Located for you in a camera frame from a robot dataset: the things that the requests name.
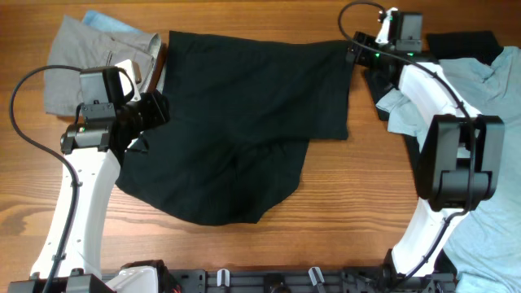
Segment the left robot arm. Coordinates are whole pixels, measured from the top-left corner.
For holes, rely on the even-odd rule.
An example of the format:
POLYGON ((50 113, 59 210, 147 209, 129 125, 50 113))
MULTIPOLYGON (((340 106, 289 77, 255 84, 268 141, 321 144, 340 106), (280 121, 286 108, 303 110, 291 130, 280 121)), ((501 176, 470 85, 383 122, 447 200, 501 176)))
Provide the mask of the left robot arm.
POLYGON ((83 101, 60 139, 60 152, 24 140, 63 164, 62 184, 46 243, 29 278, 10 292, 170 292, 173 278, 161 260, 124 265, 103 280, 101 242, 107 205, 125 152, 138 135, 169 120, 161 94, 140 94, 134 79, 116 66, 82 69, 83 101), (121 84, 128 77, 129 91, 121 84))

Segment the black shorts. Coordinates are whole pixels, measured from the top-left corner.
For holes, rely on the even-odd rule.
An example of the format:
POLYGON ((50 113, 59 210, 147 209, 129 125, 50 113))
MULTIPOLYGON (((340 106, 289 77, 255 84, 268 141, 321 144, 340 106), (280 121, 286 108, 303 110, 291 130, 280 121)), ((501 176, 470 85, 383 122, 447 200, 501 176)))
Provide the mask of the black shorts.
POLYGON ((117 187, 197 225, 256 223, 300 184, 309 142, 348 136, 345 41, 169 34, 169 122, 142 133, 117 187))

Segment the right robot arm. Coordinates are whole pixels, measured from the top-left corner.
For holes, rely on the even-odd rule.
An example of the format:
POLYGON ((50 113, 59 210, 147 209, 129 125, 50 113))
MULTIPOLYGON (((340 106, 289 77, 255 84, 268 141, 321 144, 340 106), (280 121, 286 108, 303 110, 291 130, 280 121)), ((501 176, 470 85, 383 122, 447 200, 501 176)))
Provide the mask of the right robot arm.
POLYGON ((375 103, 399 90, 428 127, 421 146, 408 143, 419 200, 381 268, 380 285, 391 287, 431 274, 456 226, 493 196, 505 126, 498 116, 484 116, 466 102, 441 66, 422 52, 422 14, 377 8, 378 35, 355 33, 348 39, 348 58, 365 67, 375 103))

